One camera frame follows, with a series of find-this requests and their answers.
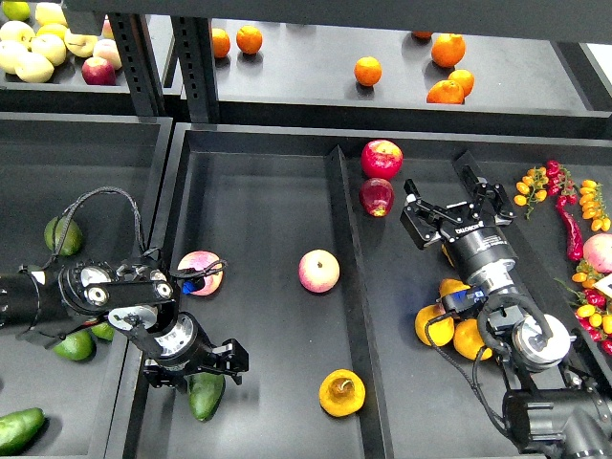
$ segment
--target black shelf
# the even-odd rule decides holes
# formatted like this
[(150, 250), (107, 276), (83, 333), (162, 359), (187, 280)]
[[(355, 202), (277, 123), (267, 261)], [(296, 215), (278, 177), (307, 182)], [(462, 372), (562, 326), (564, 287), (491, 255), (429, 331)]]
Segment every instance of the black shelf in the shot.
[(349, 4), (315, 0), (307, 3), (265, 0), (225, 2), (181, 0), (64, 0), (75, 11), (116, 11), (169, 14), (186, 17), (221, 17), (252, 21), (288, 22), (369, 29), (457, 31), (486, 36), (515, 36), (555, 41), (612, 43), (606, 18), (612, 5), (605, 0), (559, 3), (543, 0), (514, 2), (446, 1), (435, 6), (426, 0), (384, 0), (375, 7), (364, 0)]
[[(148, 239), (171, 120), (0, 114), (0, 272), (49, 257), (43, 231), (81, 193), (118, 186), (139, 204)], [(133, 217), (120, 197), (93, 198), (76, 213), (85, 245), (77, 259), (121, 261), (133, 249)], [(68, 264), (73, 259), (60, 259)], [(86, 362), (66, 361), (3, 336), (0, 411), (39, 406), (49, 418), (29, 456), (99, 459), (106, 450), (127, 340), (98, 340)]]

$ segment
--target pink apple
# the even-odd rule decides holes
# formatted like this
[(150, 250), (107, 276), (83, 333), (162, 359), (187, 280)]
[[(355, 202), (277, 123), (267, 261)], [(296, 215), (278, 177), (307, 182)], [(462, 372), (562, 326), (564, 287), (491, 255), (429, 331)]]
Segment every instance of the pink apple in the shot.
[(340, 266), (328, 251), (309, 251), (299, 260), (298, 273), (299, 281), (306, 290), (322, 294), (338, 282)]
[(90, 57), (83, 63), (81, 70), (87, 84), (113, 86), (116, 82), (113, 64), (102, 57)]
[(402, 150), (390, 141), (369, 142), (361, 152), (361, 168), (370, 179), (391, 180), (402, 168), (403, 161)]
[[(211, 251), (193, 251), (192, 253), (188, 253), (183, 257), (183, 259), (179, 262), (178, 269), (186, 270), (187, 268), (193, 268), (195, 270), (201, 271), (204, 268), (210, 266), (218, 259), (219, 257)], [(213, 275), (209, 275), (204, 278), (204, 288), (196, 292), (192, 292), (191, 294), (197, 296), (210, 295), (219, 288), (222, 279), (223, 271)]]
[(111, 21), (108, 20), (108, 16), (104, 17), (104, 24), (102, 25), (102, 36), (104, 38), (115, 38), (113, 36), (113, 30), (111, 29)]

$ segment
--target shelf post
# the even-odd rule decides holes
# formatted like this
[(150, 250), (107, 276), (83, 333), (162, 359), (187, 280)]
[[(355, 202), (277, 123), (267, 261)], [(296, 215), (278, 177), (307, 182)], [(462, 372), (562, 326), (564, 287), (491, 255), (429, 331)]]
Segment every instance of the shelf post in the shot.
[(108, 14), (108, 19), (136, 115), (165, 116), (164, 93), (145, 16), (114, 12)]
[(220, 122), (210, 19), (172, 17), (191, 122)]

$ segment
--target dark red apple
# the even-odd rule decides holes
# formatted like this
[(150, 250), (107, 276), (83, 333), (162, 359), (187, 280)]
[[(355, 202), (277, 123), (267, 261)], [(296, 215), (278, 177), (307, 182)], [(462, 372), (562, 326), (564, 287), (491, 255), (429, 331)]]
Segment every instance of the dark red apple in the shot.
[(81, 69), (87, 84), (97, 86), (114, 86), (116, 82), (113, 64), (102, 57), (90, 57)]
[(361, 168), (371, 179), (391, 180), (400, 171), (403, 161), (402, 150), (390, 141), (369, 142), (361, 152)]
[(385, 179), (370, 179), (360, 189), (360, 202), (367, 213), (384, 217), (393, 206), (393, 186)]

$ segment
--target cherry tomato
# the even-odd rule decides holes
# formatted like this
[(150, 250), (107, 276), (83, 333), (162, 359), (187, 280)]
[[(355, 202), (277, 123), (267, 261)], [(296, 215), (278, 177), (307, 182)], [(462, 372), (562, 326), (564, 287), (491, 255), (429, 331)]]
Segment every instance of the cherry tomato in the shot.
[(601, 349), (603, 349), (603, 352), (605, 352), (608, 356), (612, 356), (612, 341), (609, 339), (602, 341)]

